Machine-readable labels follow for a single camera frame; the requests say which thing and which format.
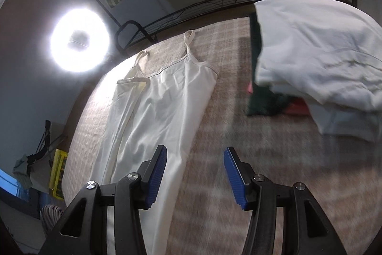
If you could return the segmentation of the cream camisole top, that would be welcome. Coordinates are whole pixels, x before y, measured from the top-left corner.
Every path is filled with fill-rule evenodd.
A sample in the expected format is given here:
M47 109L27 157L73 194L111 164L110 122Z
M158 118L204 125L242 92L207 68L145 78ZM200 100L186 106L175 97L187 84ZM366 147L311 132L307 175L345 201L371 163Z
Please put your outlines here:
M152 74L136 61L117 81L106 130L91 179L99 184L119 181L163 145L167 161L157 198L140 216L148 254L165 254L179 187L192 142L212 95L218 70L193 56L196 33L185 32L183 56Z

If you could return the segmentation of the white shorts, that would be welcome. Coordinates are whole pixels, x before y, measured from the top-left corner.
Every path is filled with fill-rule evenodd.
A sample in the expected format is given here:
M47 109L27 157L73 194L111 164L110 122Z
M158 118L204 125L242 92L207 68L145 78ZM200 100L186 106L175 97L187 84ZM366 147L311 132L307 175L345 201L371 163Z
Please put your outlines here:
M323 135L381 140L381 26L334 0L255 4L255 84L303 98Z

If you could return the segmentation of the dark green folded garment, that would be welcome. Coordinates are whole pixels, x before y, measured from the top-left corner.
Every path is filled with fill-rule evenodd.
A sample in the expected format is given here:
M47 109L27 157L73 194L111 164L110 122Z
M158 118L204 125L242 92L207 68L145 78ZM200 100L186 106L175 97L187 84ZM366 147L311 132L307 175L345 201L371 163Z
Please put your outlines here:
M253 92L249 96L247 116L276 116L287 108L291 96L273 93L269 87L258 86L255 82L255 72L258 57L262 52L262 37L260 24L255 12L249 15L251 34L251 86Z

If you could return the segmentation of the red folded garment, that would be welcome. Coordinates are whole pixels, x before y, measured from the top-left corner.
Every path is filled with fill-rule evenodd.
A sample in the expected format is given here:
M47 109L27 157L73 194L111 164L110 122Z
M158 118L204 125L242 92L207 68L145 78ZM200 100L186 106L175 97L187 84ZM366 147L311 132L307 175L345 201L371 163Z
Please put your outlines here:
M279 114L309 116L307 104L302 98L273 93L268 87L252 82L247 88L249 103L247 116L276 116Z

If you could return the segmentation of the yellow box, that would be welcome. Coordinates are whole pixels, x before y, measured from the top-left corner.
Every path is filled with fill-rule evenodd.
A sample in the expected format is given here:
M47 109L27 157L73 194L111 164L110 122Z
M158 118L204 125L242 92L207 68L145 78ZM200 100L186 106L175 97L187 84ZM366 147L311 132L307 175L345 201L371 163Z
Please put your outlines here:
M68 152L56 149L54 152L53 164L51 167L51 174L49 178L49 194L59 200L64 200L64 193L62 190L62 180L64 177L65 165L67 162Z

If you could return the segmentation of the beige plaid bed blanket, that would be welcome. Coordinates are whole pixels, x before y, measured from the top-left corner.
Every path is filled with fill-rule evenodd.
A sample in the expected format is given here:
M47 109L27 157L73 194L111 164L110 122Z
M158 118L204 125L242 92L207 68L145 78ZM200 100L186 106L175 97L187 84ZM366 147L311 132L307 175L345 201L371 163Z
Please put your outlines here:
M363 254L381 228L381 145L322 136L301 116L246 116L251 79L249 19L196 30L192 52L219 70L177 197L168 254L240 254L250 213L236 204L223 151L277 184L303 182L348 254Z

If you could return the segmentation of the black tripod stand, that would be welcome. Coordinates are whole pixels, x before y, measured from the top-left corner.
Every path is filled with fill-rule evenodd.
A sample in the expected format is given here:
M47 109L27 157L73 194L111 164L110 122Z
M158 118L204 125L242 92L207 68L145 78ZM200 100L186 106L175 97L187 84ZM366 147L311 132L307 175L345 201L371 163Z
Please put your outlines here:
M66 139L64 134L60 134L51 141L51 125L52 122L50 120L45 121L45 130L36 148L36 152L27 157L28 165L32 166L37 161L42 160L44 156L50 155L53 149Z

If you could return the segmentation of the grey striped trouser knee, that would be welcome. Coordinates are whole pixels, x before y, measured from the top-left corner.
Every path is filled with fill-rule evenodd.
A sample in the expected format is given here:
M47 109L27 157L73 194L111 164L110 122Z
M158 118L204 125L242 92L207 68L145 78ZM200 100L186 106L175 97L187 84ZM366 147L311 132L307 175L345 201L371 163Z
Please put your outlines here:
M39 211L39 217L42 222L42 227L46 238L63 214L64 210L62 208L51 204L45 205Z

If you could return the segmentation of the black metal bed frame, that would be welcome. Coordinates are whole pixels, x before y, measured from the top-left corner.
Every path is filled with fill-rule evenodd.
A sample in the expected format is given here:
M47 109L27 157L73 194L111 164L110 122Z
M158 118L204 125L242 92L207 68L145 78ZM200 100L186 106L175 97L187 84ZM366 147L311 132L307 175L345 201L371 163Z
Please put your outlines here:
M134 20L126 21L122 26L118 28L114 35L114 44L117 51L124 55L127 53L127 48L138 43L140 39L136 39L136 34L132 35L126 46L121 46L119 43L119 36L128 25L134 25L137 28L136 33L143 35L142 39L147 39L150 43L154 44L158 42L157 34L163 30L175 27L197 17L205 16L220 12L222 10L228 10L237 8L239 6L248 5L258 0L205 0L198 3L194 3L185 8L179 9L171 14L168 14L156 21L149 23L147 26L142 26L140 23ZM357 0L337 0L342 1L348 5L356 7L358 5Z

